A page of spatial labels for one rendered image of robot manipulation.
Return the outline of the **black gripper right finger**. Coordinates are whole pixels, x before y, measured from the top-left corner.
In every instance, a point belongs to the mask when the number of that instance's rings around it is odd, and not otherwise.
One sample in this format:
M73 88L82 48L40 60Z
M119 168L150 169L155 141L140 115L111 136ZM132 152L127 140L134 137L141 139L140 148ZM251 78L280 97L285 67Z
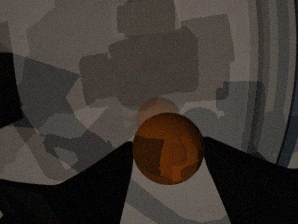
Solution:
M283 168L210 137L202 140L205 163L230 224L294 224L297 168Z

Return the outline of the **low clear corner walls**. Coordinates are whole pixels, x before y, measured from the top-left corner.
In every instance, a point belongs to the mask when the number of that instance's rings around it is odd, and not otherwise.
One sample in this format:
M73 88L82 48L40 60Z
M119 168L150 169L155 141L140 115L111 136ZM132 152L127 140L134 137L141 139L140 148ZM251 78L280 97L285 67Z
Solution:
M249 155L277 163L291 107L297 53L294 0L257 0L259 72Z

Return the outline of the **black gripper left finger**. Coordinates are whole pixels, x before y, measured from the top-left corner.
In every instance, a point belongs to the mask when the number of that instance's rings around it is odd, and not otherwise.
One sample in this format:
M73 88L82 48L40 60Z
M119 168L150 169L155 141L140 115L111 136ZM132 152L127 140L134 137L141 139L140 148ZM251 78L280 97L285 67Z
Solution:
M61 184L1 179L0 212L35 224L121 224L133 159L133 141L125 141Z

